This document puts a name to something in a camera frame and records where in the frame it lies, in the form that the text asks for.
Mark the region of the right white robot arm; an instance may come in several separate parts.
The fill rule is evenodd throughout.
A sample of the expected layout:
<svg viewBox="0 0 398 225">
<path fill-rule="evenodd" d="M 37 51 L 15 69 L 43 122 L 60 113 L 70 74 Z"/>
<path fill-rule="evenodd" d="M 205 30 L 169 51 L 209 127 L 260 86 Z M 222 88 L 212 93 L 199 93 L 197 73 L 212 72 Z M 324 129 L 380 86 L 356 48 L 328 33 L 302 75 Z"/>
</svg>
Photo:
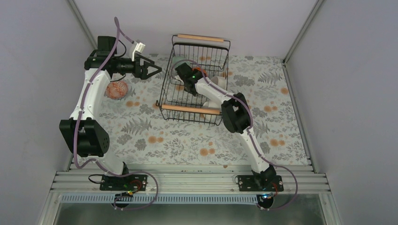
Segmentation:
<svg viewBox="0 0 398 225">
<path fill-rule="evenodd" d="M 180 60 L 173 64 L 172 70 L 184 83 L 191 94 L 200 94 L 215 102 L 221 109 L 222 121 L 226 129 L 236 134 L 251 162 L 255 187 L 260 191 L 267 190 L 276 176 L 275 166 L 265 159 L 253 129 L 253 116 L 242 93 L 229 92 L 207 78 L 203 70 L 194 71 L 188 62 Z"/>
</svg>

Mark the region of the orange bowl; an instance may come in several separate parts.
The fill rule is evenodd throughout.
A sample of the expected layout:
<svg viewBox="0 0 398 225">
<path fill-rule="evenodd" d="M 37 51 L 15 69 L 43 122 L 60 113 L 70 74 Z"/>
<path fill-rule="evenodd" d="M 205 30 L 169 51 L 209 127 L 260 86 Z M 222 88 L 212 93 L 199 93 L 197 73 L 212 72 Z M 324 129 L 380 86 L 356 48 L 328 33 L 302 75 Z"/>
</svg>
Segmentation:
<svg viewBox="0 0 398 225">
<path fill-rule="evenodd" d="M 208 77 L 207 72 L 204 69 L 200 68 L 200 67 L 195 67 L 195 68 L 192 69 L 192 71 L 194 73 L 200 73 L 201 76 L 202 76 L 202 74 L 204 74 L 206 77 Z"/>
</svg>

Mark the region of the mint green bowl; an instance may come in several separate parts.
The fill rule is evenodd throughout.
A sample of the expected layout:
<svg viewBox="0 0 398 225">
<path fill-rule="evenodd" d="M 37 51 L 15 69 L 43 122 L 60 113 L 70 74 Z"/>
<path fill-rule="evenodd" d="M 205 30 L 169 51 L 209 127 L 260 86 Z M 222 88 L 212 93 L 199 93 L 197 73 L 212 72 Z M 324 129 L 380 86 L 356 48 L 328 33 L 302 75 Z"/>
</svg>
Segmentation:
<svg viewBox="0 0 398 225">
<path fill-rule="evenodd" d="M 185 63 L 186 58 L 183 56 L 174 56 L 172 57 L 171 66 L 178 67 L 179 65 Z"/>
</svg>

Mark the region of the red patterned bowl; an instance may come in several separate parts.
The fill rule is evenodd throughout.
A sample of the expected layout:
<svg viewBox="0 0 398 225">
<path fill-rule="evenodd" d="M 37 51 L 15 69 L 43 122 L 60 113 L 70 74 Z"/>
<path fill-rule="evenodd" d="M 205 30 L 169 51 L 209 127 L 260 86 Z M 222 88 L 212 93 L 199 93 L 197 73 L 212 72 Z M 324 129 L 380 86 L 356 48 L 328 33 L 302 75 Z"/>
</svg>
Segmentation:
<svg viewBox="0 0 398 225">
<path fill-rule="evenodd" d="M 117 82 L 111 82 L 105 90 L 105 96 L 117 100 L 121 99 L 126 96 L 128 92 L 128 85 L 126 82 L 123 81 L 117 81 Z"/>
</svg>

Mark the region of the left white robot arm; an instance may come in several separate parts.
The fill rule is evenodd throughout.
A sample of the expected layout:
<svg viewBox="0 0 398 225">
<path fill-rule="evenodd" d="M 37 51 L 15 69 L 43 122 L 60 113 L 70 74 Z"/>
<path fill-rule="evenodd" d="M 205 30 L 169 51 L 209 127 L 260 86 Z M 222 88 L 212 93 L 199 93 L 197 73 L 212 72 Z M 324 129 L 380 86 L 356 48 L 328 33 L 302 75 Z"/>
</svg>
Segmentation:
<svg viewBox="0 0 398 225">
<path fill-rule="evenodd" d="M 113 74 L 132 74 L 146 80 L 162 69 L 142 56 L 143 43 L 133 41 L 127 58 L 116 54 L 118 43 L 116 37 L 98 37 L 97 49 L 84 62 L 84 84 L 77 105 L 68 119 L 60 121 L 59 129 L 77 168 L 92 162 L 104 174 L 113 176 L 112 184 L 117 189 L 124 190 L 131 178 L 127 165 L 109 149 L 109 134 L 97 121 L 100 106 Z"/>
</svg>

